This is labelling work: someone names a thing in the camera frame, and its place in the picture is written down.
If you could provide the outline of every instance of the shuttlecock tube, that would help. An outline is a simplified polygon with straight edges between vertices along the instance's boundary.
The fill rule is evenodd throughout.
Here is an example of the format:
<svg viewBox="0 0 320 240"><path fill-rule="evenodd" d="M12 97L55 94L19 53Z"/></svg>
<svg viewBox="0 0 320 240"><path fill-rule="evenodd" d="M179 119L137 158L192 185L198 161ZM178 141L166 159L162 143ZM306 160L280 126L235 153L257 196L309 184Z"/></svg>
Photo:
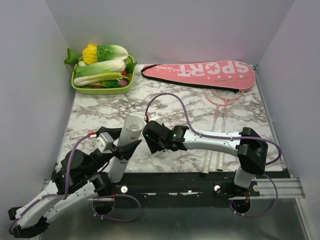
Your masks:
<svg viewBox="0 0 320 240"><path fill-rule="evenodd" d="M124 121L117 145L122 147L137 141L143 128L144 121L141 118L137 116L129 116ZM128 162L129 161L125 159L119 160L117 157L113 158L112 165L108 173L108 177L112 183L118 183L121 181Z"/></svg>

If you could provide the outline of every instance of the racket handle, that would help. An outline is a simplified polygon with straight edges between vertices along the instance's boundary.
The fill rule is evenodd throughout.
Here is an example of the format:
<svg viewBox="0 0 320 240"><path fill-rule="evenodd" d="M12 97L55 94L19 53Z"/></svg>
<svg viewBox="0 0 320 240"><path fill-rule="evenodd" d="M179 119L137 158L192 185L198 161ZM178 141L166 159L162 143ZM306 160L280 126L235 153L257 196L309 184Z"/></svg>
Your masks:
<svg viewBox="0 0 320 240"><path fill-rule="evenodd" d="M216 170L217 171L224 170L224 158L225 158L225 154L223 152L218 152L218 156L216 158Z"/></svg>
<svg viewBox="0 0 320 240"><path fill-rule="evenodd" d="M202 173L203 174L209 174L209 166L211 162L211 154L212 151L205 151L205 157L204 157L204 162L203 162L203 167L202 167Z"/></svg>

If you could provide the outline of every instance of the gray floor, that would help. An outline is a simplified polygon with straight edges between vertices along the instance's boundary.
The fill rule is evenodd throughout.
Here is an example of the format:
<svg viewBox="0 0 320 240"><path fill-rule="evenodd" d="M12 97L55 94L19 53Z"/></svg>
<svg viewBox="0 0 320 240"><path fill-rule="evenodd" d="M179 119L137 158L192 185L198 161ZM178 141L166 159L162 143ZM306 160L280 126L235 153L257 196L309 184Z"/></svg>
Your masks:
<svg viewBox="0 0 320 240"><path fill-rule="evenodd" d="M271 201L256 200L250 213ZM132 217L135 209L116 209L113 216ZM293 199L280 200L274 211L258 218L234 215L228 208L143 209L140 220L112 222L94 217L91 202L75 206L43 233L41 240L306 240Z"/></svg>

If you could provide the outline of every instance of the basket of vegetables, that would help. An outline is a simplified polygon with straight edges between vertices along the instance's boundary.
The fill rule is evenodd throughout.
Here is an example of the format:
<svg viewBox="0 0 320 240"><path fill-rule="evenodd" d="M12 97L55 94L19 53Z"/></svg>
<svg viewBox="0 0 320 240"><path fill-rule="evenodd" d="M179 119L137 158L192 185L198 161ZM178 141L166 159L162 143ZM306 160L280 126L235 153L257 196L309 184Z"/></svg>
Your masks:
<svg viewBox="0 0 320 240"><path fill-rule="evenodd" d="M72 69L71 85L80 93L113 95L130 90L137 63L121 46L89 44L81 57L68 48L64 64Z"/></svg>

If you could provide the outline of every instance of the gray wall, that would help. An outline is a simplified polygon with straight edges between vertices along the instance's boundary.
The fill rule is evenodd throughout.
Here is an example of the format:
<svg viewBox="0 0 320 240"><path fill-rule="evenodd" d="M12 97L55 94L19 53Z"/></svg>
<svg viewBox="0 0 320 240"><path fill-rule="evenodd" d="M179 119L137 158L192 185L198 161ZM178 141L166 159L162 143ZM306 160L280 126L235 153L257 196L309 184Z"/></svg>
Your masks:
<svg viewBox="0 0 320 240"><path fill-rule="evenodd" d="M258 67L289 170L320 236L320 1L296 0Z"/></svg>
<svg viewBox="0 0 320 240"><path fill-rule="evenodd" d="M139 63L257 64L294 0L45 0L66 41L118 44Z"/></svg>
<svg viewBox="0 0 320 240"><path fill-rule="evenodd" d="M7 210L50 177L74 92L67 42L43 0L0 1L0 33L0 239L9 239Z"/></svg>

